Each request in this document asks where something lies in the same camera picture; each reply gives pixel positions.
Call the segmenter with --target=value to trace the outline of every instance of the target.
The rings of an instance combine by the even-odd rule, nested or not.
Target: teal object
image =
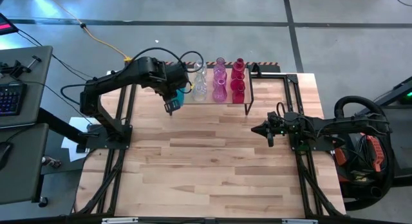
[[[183,103],[185,102],[185,94],[183,94],[182,91],[186,92],[186,88],[183,88],[183,89],[180,89],[180,90],[179,89],[176,90],[178,96],[176,98],[174,98],[173,100],[179,101],[180,107],[182,107]]]

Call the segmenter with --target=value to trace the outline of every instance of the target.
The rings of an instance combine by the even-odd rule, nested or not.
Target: white paper
[[[97,120],[94,118],[88,118],[88,120],[92,124],[98,124]],[[90,124],[88,120],[83,117],[71,117],[69,124],[73,127],[76,127],[82,132],[87,132],[88,124]],[[77,143],[69,140],[66,137],[64,137],[63,139],[62,148],[69,149],[70,162],[85,158],[88,155],[88,153],[76,153]]]

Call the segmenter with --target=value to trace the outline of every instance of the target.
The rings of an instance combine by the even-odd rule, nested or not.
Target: yellow cable
[[[67,9],[65,9],[59,2],[57,2],[56,0],[52,0],[54,3],[56,3],[56,5],[58,5],[59,7],[61,7],[65,12],[67,12],[69,15],[71,15],[74,19],[76,19],[79,24],[82,24],[83,22],[81,20],[79,20],[75,15],[73,15],[71,12],[67,11]],[[126,54],[124,54],[122,51],[120,51],[118,48],[112,46],[109,43],[106,43],[98,38],[96,38],[95,36],[93,36],[90,31],[88,30],[87,27],[83,27],[83,29],[86,31],[86,33],[88,33],[88,35],[95,41],[100,42],[102,44],[105,44],[106,46],[109,46],[110,48],[114,49],[116,52],[120,53],[121,55],[123,55],[124,60],[125,61],[130,61],[131,57],[127,56]]]

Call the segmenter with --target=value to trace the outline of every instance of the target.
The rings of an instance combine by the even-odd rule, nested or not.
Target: gray floor
[[[264,21],[285,22],[283,0],[59,0],[80,19],[139,21]],[[295,22],[320,23],[411,23],[412,7],[396,0],[290,0]],[[50,0],[5,0],[0,12],[10,18],[71,18]],[[91,40],[78,26],[34,25],[18,27],[78,70],[101,76],[122,67],[122,56]],[[133,55],[148,47],[161,46],[176,53],[197,50],[205,59],[216,57],[247,61],[279,62],[282,72],[296,72],[287,27],[222,26],[89,26],[99,38]],[[375,98],[411,76],[411,29],[325,29],[297,28],[297,40],[305,73],[314,73],[326,118],[333,105],[345,95]],[[31,46],[11,34],[0,37],[0,49]],[[152,56],[172,61],[168,54]],[[47,85],[81,82],[58,62],[52,61]],[[80,89],[68,92],[77,97]],[[42,107],[68,121],[76,112],[50,91]],[[348,107],[347,114],[359,107]],[[48,151],[59,147],[53,135]],[[73,204],[80,173],[46,177],[44,194],[50,204],[43,209],[30,203],[0,206],[0,220],[68,214]],[[376,205],[349,215],[357,218],[411,222],[411,189],[392,189]]]

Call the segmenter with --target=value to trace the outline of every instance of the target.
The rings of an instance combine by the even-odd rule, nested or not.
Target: keyboard
[[[0,84],[0,117],[19,115],[27,84]]]

